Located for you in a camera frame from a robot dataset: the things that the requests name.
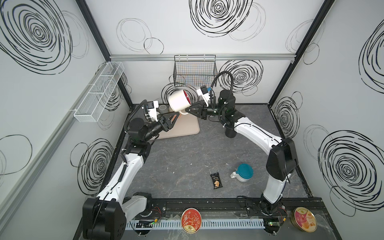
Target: white mug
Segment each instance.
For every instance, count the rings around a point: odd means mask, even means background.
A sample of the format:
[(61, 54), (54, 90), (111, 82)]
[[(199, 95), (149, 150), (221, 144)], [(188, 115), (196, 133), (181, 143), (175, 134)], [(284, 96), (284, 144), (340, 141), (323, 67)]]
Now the white mug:
[(184, 111), (184, 109), (191, 106), (191, 101), (189, 100), (187, 92), (182, 89), (172, 93), (168, 97), (168, 102), (169, 102), (170, 108), (173, 111), (180, 112), (183, 115), (188, 114), (187, 112)]

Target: black wire basket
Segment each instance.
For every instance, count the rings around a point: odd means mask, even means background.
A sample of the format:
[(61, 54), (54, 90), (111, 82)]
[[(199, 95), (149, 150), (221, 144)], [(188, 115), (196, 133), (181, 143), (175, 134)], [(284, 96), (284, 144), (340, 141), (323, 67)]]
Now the black wire basket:
[(175, 87), (211, 86), (217, 76), (216, 55), (175, 55), (173, 82)]

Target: round tin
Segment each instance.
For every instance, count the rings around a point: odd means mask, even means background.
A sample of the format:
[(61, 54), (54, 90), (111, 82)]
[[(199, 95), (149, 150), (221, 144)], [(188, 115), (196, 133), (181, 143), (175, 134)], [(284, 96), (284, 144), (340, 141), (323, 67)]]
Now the round tin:
[(201, 227), (201, 215), (196, 209), (190, 208), (181, 215), (181, 226), (187, 233), (195, 233)]
[(295, 227), (305, 232), (314, 232), (317, 228), (316, 218), (305, 207), (298, 207), (292, 212), (291, 222)]

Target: beige tray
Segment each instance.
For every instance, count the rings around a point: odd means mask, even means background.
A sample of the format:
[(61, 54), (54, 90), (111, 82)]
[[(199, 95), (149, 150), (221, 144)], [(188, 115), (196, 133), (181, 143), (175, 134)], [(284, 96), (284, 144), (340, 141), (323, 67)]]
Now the beige tray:
[(192, 114), (180, 114), (176, 120), (175, 126), (168, 132), (162, 131), (159, 139), (169, 137), (179, 137), (186, 135), (198, 134), (200, 132), (199, 121), (197, 117)]

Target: wire basket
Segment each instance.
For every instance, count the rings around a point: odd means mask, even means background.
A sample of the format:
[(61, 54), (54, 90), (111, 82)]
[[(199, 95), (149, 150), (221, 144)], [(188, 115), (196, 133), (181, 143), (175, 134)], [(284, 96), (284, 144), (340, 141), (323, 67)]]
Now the wire basket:
[(122, 62), (108, 62), (102, 68), (100, 76), (74, 113), (74, 117), (79, 122), (99, 121), (101, 113), (124, 71)]
[(175, 87), (184, 85), (211, 86), (217, 76), (216, 55), (175, 55), (173, 82)]

